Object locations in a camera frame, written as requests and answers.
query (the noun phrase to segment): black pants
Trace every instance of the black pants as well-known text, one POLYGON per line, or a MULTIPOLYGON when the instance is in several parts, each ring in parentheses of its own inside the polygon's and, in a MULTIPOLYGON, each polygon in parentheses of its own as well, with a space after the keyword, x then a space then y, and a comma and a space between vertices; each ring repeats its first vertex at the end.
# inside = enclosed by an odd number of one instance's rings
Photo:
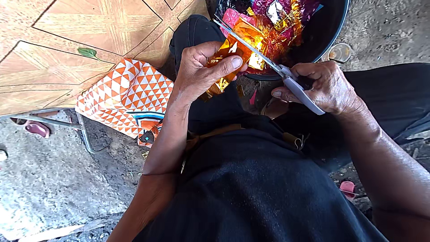
MULTIPOLYGON (((215 23, 203 16, 190 16, 178 27, 170 42, 176 72, 184 48, 224 40, 215 23)), ((430 129, 430 64, 400 64, 344 74, 384 131, 398 144, 411 142, 405 138, 430 129)), ((193 102, 189 130, 207 133, 226 120, 249 115, 240 104, 236 82, 232 82, 223 94, 208 102, 200 99, 193 102)), ((291 103, 289 111, 274 121, 285 132, 297 137, 309 134, 303 152, 328 172, 351 162, 340 125, 333 115, 318 116, 302 104, 291 103)))

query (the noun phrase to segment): right hand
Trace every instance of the right hand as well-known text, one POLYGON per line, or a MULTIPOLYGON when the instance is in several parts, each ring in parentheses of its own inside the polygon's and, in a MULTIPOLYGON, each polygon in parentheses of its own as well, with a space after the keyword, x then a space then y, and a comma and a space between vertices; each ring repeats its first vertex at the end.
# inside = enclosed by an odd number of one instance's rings
MULTIPOLYGON (((291 71, 297 76, 307 76, 315 80, 312 89, 304 92, 325 112, 339 115, 365 106, 334 61, 298 63, 291 71)), ((287 87, 273 89, 272 96, 287 102, 301 103, 287 87)))

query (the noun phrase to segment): forearm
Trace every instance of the forearm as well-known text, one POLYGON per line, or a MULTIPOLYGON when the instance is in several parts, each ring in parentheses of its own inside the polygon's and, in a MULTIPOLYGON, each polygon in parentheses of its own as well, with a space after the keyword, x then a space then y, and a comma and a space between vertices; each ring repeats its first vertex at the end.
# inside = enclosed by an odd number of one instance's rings
POLYGON ((374 206, 430 218, 429 172, 381 129, 364 102, 337 118, 374 206))
POLYGON ((143 175, 130 206, 107 242, 131 242, 171 201, 175 179, 174 174, 143 175))
POLYGON ((181 95, 174 89, 163 120, 163 128, 143 166, 144 175, 172 173, 180 167, 187 141, 189 110, 190 104, 183 102, 181 95))

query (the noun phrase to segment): hand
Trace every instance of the hand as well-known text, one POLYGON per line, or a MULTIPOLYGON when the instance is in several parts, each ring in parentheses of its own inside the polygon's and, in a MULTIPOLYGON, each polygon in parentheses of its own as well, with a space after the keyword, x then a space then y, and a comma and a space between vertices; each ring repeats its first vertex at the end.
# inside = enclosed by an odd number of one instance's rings
MULTIPOLYGON (((217 65, 205 67, 221 47, 222 42, 211 41, 193 47, 185 48, 182 52, 181 65, 173 88, 175 94, 181 97, 181 102, 191 104, 206 92, 219 78, 224 77, 242 66, 240 56, 224 58, 217 65)), ((248 67, 245 64, 241 71, 248 67)))
MULTIPOLYGON (((291 71, 297 76, 307 76, 315 80, 312 89, 304 92, 326 112, 339 115, 354 112, 365 106, 334 61, 298 63, 291 71)), ((287 87, 273 89, 272 96, 287 102, 301 103, 287 87)))

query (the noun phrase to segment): foot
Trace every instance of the foot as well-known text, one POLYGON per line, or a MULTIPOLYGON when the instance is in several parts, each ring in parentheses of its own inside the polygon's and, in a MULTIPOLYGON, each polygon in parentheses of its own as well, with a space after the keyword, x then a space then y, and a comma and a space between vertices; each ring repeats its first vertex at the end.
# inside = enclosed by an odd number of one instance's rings
POLYGON ((261 110, 261 115, 266 115, 269 118, 274 119, 288 112, 288 107, 288 102, 272 97, 272 99, 261 110))

